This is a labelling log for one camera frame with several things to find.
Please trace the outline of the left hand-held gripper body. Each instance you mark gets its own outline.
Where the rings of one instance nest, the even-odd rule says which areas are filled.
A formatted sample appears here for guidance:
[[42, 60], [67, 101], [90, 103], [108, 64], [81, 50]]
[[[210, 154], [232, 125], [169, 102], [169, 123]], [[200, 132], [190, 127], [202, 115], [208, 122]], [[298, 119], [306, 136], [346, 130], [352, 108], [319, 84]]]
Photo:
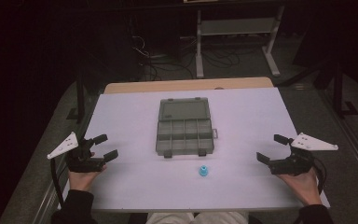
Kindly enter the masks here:
[[90, 149], [94, 146], [92, 139], [77, 139], [71, 132], [56, 148], [48, 155], [48, 160], [64, 154], [68, 169], [77, 173], [100, 172], [105, 165], [103, 158], [94, 158]]

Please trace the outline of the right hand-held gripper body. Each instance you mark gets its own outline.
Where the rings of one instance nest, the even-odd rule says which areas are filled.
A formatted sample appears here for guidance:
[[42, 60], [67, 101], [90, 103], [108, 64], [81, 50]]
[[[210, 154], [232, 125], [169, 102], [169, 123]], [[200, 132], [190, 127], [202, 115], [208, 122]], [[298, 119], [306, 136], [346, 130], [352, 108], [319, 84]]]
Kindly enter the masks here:
[[273, 175], [300, 175], [307, 173], [314, 165], [313, 151], [334, 151], [338, 145], [330, 144], [310, 135], [300, 133], [288, 144], [290, 155], [281, 160], [269, 161], [268, 168]]

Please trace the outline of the person's left hand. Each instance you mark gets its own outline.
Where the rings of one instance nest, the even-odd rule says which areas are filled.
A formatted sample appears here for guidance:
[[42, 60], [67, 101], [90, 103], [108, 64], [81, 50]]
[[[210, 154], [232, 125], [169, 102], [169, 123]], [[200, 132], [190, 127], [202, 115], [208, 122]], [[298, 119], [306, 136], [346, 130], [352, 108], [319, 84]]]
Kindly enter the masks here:
[[79, 190], [79, 191], [90, 191], [94, 179], [100, 175], [105, 169], [106, 165], [103, 166], [100, 172], [90, 172], [90, 173], [77, 173], [77, 172], [68, 172], [68, 179], [70, 189]]

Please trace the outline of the person's right hand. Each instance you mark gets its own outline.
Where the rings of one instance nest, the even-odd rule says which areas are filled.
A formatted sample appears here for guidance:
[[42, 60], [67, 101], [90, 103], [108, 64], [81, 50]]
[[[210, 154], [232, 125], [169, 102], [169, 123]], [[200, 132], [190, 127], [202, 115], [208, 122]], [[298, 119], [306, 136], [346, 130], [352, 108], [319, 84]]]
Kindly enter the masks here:
[[278, 175], [304, 206], [322, 204], [318, 181], [313, 169], [300, 175]]

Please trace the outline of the white table board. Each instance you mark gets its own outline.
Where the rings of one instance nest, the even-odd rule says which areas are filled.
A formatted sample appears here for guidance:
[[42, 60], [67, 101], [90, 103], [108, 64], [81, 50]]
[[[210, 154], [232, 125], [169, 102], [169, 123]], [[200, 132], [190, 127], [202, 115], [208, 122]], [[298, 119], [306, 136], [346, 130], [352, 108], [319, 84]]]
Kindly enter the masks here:
[[[213, 154], [174, 156], [156, 152], [160, 101], [205, 97], [218, 132]], [[112, 212], [277, 210], [301, 203], [269, 168], [263, 153], [282, 159], [290, 149], [274, 134], [296, 136], [275, 88], [104, 94], [93, 112], [87, 137], [106, 134], [96, 156], [113, 149], [118, 157], [93, 182], [93, 209]], [[208, 167], [207, 176], [199, 168]]]

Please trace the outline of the black metal stand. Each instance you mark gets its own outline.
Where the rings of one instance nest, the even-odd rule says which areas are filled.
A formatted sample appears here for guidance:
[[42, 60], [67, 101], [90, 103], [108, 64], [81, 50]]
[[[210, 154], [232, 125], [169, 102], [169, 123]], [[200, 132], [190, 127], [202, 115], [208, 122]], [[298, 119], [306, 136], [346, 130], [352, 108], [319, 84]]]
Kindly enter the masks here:
[[345, 116], [358, 115], [358, 110], [354, 105], [351, 102], [343, 100], [343, 72], [338, 59], [323, 59], [294, 77], [277, 84], [277, 87], [292, 86], [299, 80], [315, 72], [319, 72], [318, 76], [313, 81], [313, 86], [317, 90], [326, 90], [330, 82], [333, 82], [332, 105], [338, 116], [343, 119]]
[[87, 113], [85, 91], [84, 76], [78, 75], [76, 77], [76, 106], [70, 109], [66, 117], [67, 119], [75, 120], [77, 124], [82, 122]]

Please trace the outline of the grey plastic compartment box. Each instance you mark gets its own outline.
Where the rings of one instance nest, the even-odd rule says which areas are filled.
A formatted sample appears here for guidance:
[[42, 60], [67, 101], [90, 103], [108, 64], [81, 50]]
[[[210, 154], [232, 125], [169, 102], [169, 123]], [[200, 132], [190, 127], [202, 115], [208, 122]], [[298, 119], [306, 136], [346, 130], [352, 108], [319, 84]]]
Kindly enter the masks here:
[[165, 159], [177, 155], [205, 157], [213, 153], [216, 137], [207, 98], [160, 101], [156, 141], [159, 156]]

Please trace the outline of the wooden table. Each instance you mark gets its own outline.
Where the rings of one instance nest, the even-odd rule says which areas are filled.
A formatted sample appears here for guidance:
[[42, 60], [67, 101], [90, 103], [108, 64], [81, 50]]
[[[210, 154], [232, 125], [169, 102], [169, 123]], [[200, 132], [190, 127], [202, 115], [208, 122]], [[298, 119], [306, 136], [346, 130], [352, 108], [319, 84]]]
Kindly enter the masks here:
[[273, 88], [268, 77], [235, 77], [191, 80], [168, 80], [110, 83], [104, 94], [155, 92], [155, 91], [204, 91], [225, 89]]

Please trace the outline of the white metal desk frame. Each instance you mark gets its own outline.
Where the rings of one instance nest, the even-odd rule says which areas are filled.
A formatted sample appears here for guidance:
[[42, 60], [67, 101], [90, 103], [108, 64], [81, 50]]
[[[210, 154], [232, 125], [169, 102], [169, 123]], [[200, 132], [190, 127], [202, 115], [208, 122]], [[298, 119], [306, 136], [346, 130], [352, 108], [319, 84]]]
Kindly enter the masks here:
[[272, 49], [281, 25], [284, 6], [277, 9], [274, 17], [233, 19], [233, 20], [210, 20], [201, 18], [201, 11], [197, 17], [197, 47], [196, 47], [196, 78], [204, 78], [203, 58], [201, 53], [201, 39], [211, 35], [257, 35], [269, 34], [268, 43], [262, 47], [262, 52], [268, 63], [270, 73], [274, 77], [281, 75], [277, 64], [272, 56]]

